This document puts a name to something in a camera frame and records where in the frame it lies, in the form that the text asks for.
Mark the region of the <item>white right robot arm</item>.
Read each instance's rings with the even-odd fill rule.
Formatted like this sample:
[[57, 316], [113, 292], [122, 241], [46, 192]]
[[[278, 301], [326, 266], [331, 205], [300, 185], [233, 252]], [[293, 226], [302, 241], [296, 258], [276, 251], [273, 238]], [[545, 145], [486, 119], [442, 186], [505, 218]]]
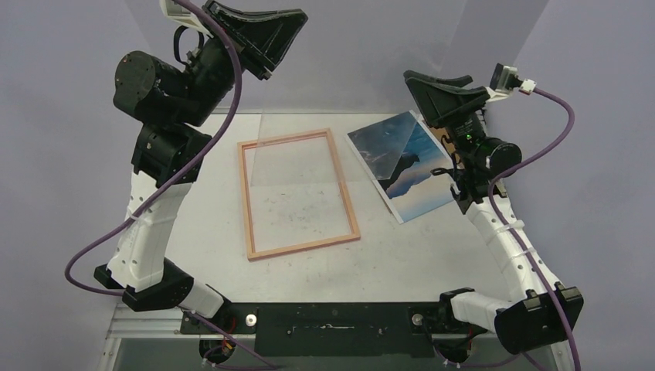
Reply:
[[515, 68], [498, 65], [490, 84], [472, 78], [439, 79], [408, 70], [406, 86], [426, 124], [446, 132], [457, 167], [450, 170], [453, 198], [476, 227], [506, 282], [509, 297], [491, 298], [471, 288], [441, 295], [436, 320], [454, 332], [464, 324], [494, 333], [513, 355], [568, 340], [584, 303], [545, 265], [513, 213], [500, 180], [525, 166], [520, 148], [490, 136], [478, 112], [514, 91], [533, 94], [536, 84]]

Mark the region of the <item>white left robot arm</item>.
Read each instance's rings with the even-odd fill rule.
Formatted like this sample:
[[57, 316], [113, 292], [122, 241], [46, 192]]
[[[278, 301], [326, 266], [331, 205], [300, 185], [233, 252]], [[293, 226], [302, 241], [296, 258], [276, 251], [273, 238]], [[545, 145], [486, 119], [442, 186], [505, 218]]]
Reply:
[[270, 78], [308, 17], [300, 9], [245, 12], [217, 1], [206, 2], [199, 14], [171, 1], [160, 6], [178, 25], [175, 39], [191, 29], [198, 42], [182, 60], [183, 70], [142, 51], [126, 54], [117, 66], [114, 106], [142, 127], [131, 158], [127, 227], [93, 276], [134, 311], [183, 308], [218, 333], [230, 323], [224, 297], [165, 256], [182, 201], [208, 145], [217, 141], [199, 128], [244, 72]]

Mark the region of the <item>pink wooden picture frame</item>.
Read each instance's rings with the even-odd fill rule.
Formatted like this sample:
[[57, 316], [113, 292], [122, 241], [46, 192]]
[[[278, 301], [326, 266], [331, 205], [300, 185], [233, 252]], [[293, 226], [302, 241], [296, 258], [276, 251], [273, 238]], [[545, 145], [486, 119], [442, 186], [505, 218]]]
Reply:
[[237, 145], [239, 186], [248, 261], [282, 257], [359, 241], [361, 231], [347, 181], [335, 184], [253, 186], [246, 150]]

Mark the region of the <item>landscape photo print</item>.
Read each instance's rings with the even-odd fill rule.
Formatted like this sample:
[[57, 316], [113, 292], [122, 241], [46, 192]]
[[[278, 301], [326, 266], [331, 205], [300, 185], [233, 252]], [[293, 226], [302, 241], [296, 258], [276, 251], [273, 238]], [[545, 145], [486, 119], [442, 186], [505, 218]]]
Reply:
[[453, 201], [451, 157], [420, 116], [406, 111], [345, 135], [366, 174], [399, 223]]

